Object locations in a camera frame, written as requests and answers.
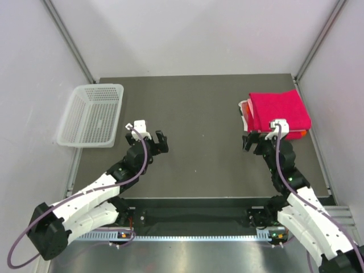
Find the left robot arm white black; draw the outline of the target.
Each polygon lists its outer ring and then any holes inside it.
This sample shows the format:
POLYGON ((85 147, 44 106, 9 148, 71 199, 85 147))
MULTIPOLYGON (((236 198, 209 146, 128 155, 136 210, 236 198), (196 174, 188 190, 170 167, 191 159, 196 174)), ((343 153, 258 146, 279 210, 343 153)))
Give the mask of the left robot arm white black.
POLYGON ((75 239, 105 225, 124 225, 129 207, 120 194, 139 181, 156 155, 169 151, 167 137, 156 131, 157 140, 130 132, 130 145, 122 160, 112 165, 95 182, 70 197, 47 205, 39 204, 27 236, 44 260, 60 255, 75 239))

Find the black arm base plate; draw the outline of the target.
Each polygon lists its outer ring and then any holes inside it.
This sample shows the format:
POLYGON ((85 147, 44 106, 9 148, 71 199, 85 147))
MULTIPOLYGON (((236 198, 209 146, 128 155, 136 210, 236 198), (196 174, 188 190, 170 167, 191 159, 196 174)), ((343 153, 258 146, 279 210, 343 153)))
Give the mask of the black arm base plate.
POLYGON ((271 198, 123 198, 133 226, 156 224, 236 224, 267 227, 277 223, 271 198))

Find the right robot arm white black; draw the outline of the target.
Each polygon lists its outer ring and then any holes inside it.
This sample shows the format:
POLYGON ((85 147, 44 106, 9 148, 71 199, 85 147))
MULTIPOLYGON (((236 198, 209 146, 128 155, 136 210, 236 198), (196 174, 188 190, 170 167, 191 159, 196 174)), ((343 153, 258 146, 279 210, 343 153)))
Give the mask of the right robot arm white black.
POLYGON ((285 139, 266 140, 257 132, 242 137, 244 151, 255 145, 279 195, 264 206, 266 223, 281 224, 305 247, 319 272, 363 272, 360 246, 321 204, 308 180, 296 167, 293 146, 285 139))

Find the crimson red t shirt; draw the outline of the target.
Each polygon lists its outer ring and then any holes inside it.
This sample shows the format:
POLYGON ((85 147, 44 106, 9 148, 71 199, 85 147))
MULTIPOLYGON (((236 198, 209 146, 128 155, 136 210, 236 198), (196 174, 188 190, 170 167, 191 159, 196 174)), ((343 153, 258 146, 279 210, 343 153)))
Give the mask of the crimson red t shirt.
POLYGON ((271 131, 270 122, 286 119, 289 131, 309 130, 311 118, 297 90, 283 93, 250 93, 254 107, 254 129, 267 133, 271 131))

